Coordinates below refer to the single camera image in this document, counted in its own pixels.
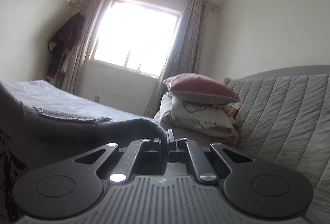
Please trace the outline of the grey left curtain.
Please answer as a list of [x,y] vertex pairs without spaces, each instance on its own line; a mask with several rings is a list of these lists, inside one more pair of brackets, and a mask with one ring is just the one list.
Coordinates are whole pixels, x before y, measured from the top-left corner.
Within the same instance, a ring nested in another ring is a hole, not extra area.
[[77,94],[87,53],[96,41],[97,29],[109,3],[110,0],[81,0],[78,12],[85,17],[81,43],[73,49],[68,59],[68,68],[61,87],[68,93]]

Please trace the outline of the grey right curtain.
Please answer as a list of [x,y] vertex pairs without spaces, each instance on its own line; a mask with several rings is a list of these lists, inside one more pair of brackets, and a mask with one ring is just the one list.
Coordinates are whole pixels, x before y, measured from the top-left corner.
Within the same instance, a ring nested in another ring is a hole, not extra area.
[[146,117],[154,117],[166,92],[163,81],[182,73],[197,73],[206,29],[209,4],[203,0],[187,0],[176,27],[171,52],[166,60],[147,108]]

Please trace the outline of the pink grey pillow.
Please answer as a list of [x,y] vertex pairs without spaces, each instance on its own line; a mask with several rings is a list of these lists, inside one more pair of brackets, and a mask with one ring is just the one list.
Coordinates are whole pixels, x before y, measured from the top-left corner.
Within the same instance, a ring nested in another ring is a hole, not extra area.
[[210,77],[183,73],[163,81],[168,91],[181,101],[225,105],[240,101],[238,94]]

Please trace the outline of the dark clothes hanging in corner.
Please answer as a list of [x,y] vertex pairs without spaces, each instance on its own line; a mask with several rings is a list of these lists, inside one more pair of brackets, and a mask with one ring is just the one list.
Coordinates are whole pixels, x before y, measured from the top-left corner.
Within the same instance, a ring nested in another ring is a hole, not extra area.
[[52,54],[46,76],[48,82],[54,82],[69,52],[71,52],[74,47],[80,45],[84,22],[84,15],[80,13],[74,14],[59,28],[48,42],[48,50]]

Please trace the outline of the grey knitted cat sweater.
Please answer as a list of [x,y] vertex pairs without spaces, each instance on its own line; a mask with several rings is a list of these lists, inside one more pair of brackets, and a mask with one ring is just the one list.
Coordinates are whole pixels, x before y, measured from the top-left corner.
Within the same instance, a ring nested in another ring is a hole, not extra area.
[[29,107],[1,85],[1,223],[14,223],[21,211],[12,196],[29,171],[106,143],[127,146],[142,138],[166,139],[164,129],[146,118],[114,121]]

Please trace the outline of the folded white floral quilt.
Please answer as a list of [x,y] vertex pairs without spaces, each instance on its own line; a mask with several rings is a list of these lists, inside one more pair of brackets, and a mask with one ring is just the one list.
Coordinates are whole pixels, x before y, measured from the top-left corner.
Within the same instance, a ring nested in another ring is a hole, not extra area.
[[187,137],[201,146],[222,143],[236,147],[239,135],[234,128],[234,118],[221,108],[179,100],[166,93],[153,121],[164,130],[171,129],[176,137]]

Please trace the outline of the bright window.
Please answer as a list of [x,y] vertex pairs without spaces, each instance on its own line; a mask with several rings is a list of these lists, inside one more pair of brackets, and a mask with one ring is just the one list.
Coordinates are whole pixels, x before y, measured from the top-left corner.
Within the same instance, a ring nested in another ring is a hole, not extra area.
[[162,73],[180,13],[134,0],[111,0],[89,59],[151,78]]

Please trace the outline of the grey curtain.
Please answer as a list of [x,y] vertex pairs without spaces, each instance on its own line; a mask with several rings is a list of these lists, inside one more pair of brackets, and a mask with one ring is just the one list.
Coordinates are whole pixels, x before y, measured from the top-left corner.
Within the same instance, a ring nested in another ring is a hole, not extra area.
[[187,0],[176,27],[171,52],[166,60],[147,108],[146,117],[154,117],[166,92],[163,81],[182,73],[197,73],[206,29],[209,4],[203,0]]
[[85,17],[81,43],[73,49],[68,59],[68,68],[61,87],[68,93],[77,94],[87,53],[96,41],[97,29],[109,3],[110,0],[81,0],[78,12]]

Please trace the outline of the light grey bed sheet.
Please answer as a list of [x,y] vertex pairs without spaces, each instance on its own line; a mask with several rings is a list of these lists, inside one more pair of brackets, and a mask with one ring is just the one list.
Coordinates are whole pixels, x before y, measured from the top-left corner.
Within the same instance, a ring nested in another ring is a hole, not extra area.
[[3,85],[15,98],[29,107],[79,114],[90,117],[109,117],[114,121],[141,118],[62,91],[44,80],[12,81]]

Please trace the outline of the grey quilted headboard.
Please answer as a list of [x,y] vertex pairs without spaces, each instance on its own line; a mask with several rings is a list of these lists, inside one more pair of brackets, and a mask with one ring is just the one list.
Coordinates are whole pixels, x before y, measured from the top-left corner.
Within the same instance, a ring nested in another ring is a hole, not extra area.
[[304,174],[314,189],[306,213],[329,222],[329,66],[271,70],[224,84],[239,95],[237,148]]

